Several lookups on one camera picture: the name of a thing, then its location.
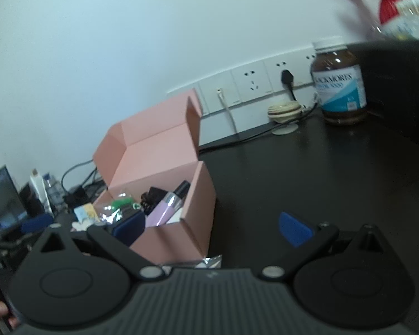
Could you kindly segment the black hair claw clip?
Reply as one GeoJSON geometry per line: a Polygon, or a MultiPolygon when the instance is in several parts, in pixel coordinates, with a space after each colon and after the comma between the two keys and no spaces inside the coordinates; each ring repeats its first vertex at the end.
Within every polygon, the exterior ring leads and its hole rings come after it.
{"type": "Polygon", "coordinates": [[[141,202],[140,205],[144,211],[146,216],[150,215],[150,213],[155,209],[155,207],[159,204],[159,202],[168,194],[168,191],[164,189],[151,187],[149,191],[144,192],[141,195],[141,202]]]}

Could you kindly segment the colourful card package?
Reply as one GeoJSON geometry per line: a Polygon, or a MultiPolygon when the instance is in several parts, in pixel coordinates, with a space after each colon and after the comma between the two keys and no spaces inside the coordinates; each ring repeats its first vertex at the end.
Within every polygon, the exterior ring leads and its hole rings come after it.
{"type": "Polygon", "coordinates": [[[132,209],[134,199],[122,196],[104,204],[84,204],[73,209],[76,220],[72,222],[72,231],[86,231],[92,225],[112,225],[123,219],[124,209],[132,209]]]}

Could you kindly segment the lilac cosmetic tube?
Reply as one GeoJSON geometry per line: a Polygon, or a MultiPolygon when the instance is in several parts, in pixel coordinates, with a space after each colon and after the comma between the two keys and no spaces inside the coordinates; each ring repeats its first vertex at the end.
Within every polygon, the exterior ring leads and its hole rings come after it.
{"type": "Polygon", "coordinates": [[[190,186],[189,181],[183,181],[174,191],[169,191],[147,216],[146,227],[166,224],[182,208],[190,186]]]}

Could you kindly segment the clear plastic bag kit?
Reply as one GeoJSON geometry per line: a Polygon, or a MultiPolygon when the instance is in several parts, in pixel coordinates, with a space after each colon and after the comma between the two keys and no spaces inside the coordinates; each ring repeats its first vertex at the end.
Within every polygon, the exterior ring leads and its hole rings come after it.
{"type": "Polygon", "coordinates": [[[220,269],[222,266],[222,255],[214,257],[206,257],[200,260],[193,260],[188,262],[169,263],[161,265],[161,268],[166,274],[169,274],[172,269],[185,268],[185,269],[220,269]]]}

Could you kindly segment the laptop screen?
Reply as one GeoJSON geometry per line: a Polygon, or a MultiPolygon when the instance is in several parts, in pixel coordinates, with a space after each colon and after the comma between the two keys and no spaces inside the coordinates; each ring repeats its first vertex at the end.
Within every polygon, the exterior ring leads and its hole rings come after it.
{"type": "Polygon", "coordinates": [[[0,232],[28,218],[19,192],[6,166],[0,168],[0,232]]]}

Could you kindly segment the clear small bottle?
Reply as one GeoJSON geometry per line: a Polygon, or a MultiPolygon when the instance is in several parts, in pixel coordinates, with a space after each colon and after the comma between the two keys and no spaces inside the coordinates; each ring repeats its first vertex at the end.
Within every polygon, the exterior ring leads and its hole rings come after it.
{"type": "Polygon", "coordinates": [[[61,186],[61,183],[51,175],[51,173],[46,173],[44,175],[45,188],[47,191],[47,196],[51,203],[51,206],[55,209],[56,212],[64,211],[66,203],[64,201],[64,189],[61,186]]]}

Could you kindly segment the pink cardboard box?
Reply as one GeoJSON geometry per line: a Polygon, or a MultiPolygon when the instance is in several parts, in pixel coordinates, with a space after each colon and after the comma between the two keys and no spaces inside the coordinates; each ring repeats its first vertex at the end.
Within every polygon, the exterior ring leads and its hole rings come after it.
{"type": "Polygon", "coordinates": [[[130,246],[156,264],[208,255],[216,191],[198,159],[201,116],[197,93],[183,92],[111,126],[93,155],[107,186],[94,205],[122,193],[140,200],[151,187],[174,191],[190,182],[179,219],[146,228],[130,246]]]}

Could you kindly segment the brown supplement bottle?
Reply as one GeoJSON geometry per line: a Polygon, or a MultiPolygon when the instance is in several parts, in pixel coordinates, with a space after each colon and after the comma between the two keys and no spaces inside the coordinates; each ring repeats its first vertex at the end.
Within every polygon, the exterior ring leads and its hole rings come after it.
{"type": "Polygon", "coordinates": [[[329,123],[352,124],[366,116],[366,92],[356,56],[344,39],[333,36],[313,43],[311,77],[322,114],[329,123]]]}

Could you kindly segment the black plug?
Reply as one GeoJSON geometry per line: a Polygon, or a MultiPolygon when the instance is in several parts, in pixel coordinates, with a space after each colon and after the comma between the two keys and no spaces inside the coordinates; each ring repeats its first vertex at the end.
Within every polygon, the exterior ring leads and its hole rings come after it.
{"type": "Polygon", "coordinates": [[[287,88],[293,101],[297,101],[294,94],[294,75],[289,70],[283,70],[281,73],[282,85],[287,88]]]}

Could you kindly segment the cotton swab box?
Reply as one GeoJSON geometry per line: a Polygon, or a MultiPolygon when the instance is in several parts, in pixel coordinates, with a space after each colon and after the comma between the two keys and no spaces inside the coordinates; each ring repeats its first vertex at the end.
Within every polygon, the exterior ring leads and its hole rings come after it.
{"type": "Polygon", "coordinates": [[[419,0],[403,0],[396,4],[398,15],[378,28],[386,39],[419,41],[419,0]]]}

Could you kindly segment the white wall socket strip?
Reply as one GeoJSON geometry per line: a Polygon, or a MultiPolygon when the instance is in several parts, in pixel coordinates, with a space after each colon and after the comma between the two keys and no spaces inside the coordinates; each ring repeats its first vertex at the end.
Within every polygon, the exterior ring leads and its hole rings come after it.
{"type": "Polygon", "coordinates": [[[170,98],[193,89],[206,116],[224,109],[218,92],[222,93],[228,107],[285,92],[287,89],[281,81],[284,70],[294,76],[294,88],[308,86],[312,83],[310,66],[315,57],[313,46],[303,46],[188,83],[171,90],[166,96],[170,98]]]}

